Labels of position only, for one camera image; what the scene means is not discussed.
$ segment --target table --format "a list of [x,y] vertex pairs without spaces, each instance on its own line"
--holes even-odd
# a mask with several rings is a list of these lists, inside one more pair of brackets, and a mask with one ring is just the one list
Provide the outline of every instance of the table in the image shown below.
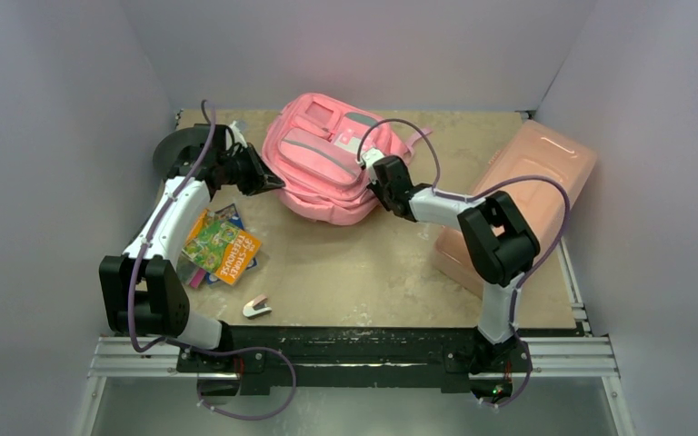
[[[440,187],[463,193],[520,127],[516,113],[382,111],[431,127],[440,158]],[[245,139],[256,147],[276,111],[218,111],[219,123],[244,120]],[[183,110],[177,128],[203,123],[198,110]],[[411,133],[395,126],[402,138]],[[410,165],[414,183],[430,183],[434,163],[419,143]],[[410,223],[376,208],[354,226],[315,223],[284,207],[274,193],[254,197],[234,187],[216,193],[210,209],[236,203],[246,229],[263,241],[258,266],[234,286],[186,287],[191,307],[231,324],[469,327],[482,302],[435,270],[429,255],[441,227]],[[248,320],[245,303],[264,293],[273,312]],[[569,288],[558,256],[550,256],[523,288],[518,320],[523,328],[574,328]]]

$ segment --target pink backpack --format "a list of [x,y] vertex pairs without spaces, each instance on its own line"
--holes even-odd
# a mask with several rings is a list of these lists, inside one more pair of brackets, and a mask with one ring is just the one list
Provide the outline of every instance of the pink backpack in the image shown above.
[[[269,126],[261,149],[264,162],[285,182],[285,188],[277,190],[282,203],[306,218],[338,225],[365,218],[378,201],[356,161],[357,146],[381,119],[322,94],[303,94],[285,106]],[[375,147],[409,162],[418,139],[414,135],[403,143],[390,124],[382,124],[363,149]]]

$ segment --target orange book cover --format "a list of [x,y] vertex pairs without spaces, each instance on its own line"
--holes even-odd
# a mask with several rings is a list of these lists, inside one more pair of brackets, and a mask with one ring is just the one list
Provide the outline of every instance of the orange book cover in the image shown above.
[[234,284],[261,248],[250,233],[204,210],[188,236],[186,256],[223,282]]

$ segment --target beige table surface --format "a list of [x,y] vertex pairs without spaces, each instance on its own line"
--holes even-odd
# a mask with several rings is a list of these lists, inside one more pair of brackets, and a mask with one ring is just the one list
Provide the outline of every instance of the beige table surface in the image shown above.
[[[462,193],[521,125],[515,113],[380,112],[431,127],[443,168],[440,187]],[[219,123],[244,120],[245,139],[260,150],[275,111],[218,111]],[[204,119],[197,110],[179,115],[178,128]],[[411,133],[396,126],[402,138]],[[430,183],[434,164],[419,143],[410,165],[414,183]],[[284,207],[274,193],[254,197],[234,187],[216,193],[210,208],[236,203],[248,231],[263,241],[258,266],[234,286],[186,287],[193,309],[231,324],[469,327],[482,302],[429,263],[441,227],[409,223],[376,208],[349,227],[315,223]],[[272,313],[247,320],[245,303],[269,297]],[[573,328],[571,303],[558,257],[553,255],[523,288],[520,324],[525,328]]]

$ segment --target gray wall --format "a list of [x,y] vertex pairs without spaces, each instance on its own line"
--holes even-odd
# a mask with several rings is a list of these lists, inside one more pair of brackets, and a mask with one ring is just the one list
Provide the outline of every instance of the gray wall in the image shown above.
[[698,432],[698,0],[598,2],[539,111],[601,154],[569,241],[643,434]]
[[118,2],[0,0],[0,434],[69,434],[169,118]]
[[122,0],[174,107],[534,109],[594,0]]

